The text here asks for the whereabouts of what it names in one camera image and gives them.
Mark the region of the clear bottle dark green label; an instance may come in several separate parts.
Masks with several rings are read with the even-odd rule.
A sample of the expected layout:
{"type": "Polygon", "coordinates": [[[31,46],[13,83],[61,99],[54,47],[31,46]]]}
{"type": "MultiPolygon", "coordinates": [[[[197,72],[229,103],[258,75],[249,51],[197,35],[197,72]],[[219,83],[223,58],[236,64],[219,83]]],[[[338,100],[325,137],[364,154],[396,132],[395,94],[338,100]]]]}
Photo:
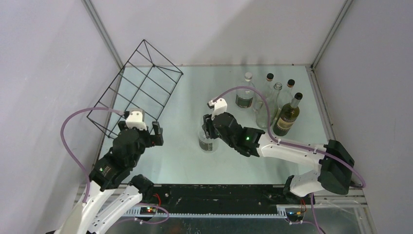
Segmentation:
{"type": "Polygon", "coordinates": [[[201,150],[205,153],[214,153],[218,150],[218,140],[207,138],[202,128],[198,131],[198,142],[201,150]]]}

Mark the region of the green wine bottle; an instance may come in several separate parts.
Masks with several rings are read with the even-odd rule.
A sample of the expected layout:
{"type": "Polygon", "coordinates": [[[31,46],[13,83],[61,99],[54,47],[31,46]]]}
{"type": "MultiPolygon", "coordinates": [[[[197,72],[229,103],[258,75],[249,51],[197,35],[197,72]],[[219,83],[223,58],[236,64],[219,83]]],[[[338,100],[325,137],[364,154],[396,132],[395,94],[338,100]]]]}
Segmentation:
{"type": "Polygon", "coordinates": [[[303,94],[298,92],[294,95],[291,101],[285,104],[276,119],[273,132],[277,136],[285,136],[292,128],[294,122],[300,114],[299,103],[303,98],[303,94]]]}

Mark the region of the clear bottle copper cap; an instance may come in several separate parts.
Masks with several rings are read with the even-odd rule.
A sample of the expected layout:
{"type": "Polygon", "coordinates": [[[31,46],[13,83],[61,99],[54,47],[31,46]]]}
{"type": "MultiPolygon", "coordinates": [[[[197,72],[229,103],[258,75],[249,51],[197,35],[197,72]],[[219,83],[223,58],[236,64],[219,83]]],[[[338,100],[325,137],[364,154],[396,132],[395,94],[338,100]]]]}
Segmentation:
{"type": "MultiPolygon", "coordinates": [[[[265,97],[269,97],[272,93],[272,81],[274,79],[274,74],[273,73],[268,73],[266,75],[266,79],[264,80],[259,80],[259,85],[258,85],[258,91],[265,97]]],[[[254,103],[253,103],[253,111],[256,113],[260,109],[260,107],[263,104],[263,99],[256,94],[254,97],[254,103]]]]}

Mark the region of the clear bottle black cap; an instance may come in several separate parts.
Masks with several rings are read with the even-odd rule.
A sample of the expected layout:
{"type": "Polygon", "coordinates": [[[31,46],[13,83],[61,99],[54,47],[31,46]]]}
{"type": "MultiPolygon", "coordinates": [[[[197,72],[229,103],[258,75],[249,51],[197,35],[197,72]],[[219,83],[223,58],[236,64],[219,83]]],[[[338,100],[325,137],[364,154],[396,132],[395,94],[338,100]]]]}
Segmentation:
{"type": "Polygon", "coordinates": [[[292,98],[292,89],[295,85],[295,81],[293,79],[289,79],[287,82],[287,86],[285,88],[282,88],[280,91],[279,97],[278,97],[278,110],[281,110],[282,107],[289,103],[292,98]]]}

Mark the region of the clear bottle white cap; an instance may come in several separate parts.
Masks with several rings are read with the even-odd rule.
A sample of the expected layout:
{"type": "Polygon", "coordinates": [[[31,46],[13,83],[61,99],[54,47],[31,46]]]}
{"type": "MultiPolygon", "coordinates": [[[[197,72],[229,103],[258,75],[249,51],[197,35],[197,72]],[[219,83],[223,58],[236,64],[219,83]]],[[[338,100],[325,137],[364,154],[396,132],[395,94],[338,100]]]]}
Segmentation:
{"type": "MultiPolygon", "coordinates": [[[[253,74],[251,72],[246,72],[244,75],[244,81],[240,86],[245,86],[249,88],[255,88],[253,83],[253,74]]],[[[236,91],[235,104],[241,109],[247,109],[252,106],[255,92],[250,89],[238,89],[236,91]]]]}

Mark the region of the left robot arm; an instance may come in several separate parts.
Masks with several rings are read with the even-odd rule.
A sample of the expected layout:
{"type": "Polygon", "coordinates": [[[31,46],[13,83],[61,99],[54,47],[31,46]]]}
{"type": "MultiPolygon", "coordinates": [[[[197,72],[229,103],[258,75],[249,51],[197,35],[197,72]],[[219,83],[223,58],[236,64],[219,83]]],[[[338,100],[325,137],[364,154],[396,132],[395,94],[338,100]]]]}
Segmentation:
{"type": "Polygon", "coordinates": [[[148,203],[154,197],[154,183],[142,174],[135,175],[121,195],[104,210],[101,207],[136,167],[147,148],[162,146],[163,129],[152,122],[154,134],[142,124],[121,121],[120,133],[109,151],[97,161],[89,174],[89,188],[76,203],[69,217],[55,234],[103,234],[128,209],[139,202],[148,203]]]}

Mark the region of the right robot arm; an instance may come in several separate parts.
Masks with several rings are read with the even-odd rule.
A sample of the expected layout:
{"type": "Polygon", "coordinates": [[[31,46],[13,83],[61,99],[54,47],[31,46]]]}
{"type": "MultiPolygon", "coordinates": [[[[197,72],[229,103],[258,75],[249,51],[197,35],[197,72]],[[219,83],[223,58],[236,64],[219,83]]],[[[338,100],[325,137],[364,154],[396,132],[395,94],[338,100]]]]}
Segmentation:
{"type": "Polygon", "coordinates": [[[202,128],[208,138],[221,139],[245,157],[277,158],[309,167],[309,172],[291,175],[285,182],[283,197],[290,204],[322,190],[337,195],[349,192],[354,160],[338,141],[305,145],[272,138],[261,129],[241,126],[227,112],[216,116],[204,115],[202,128]]]}

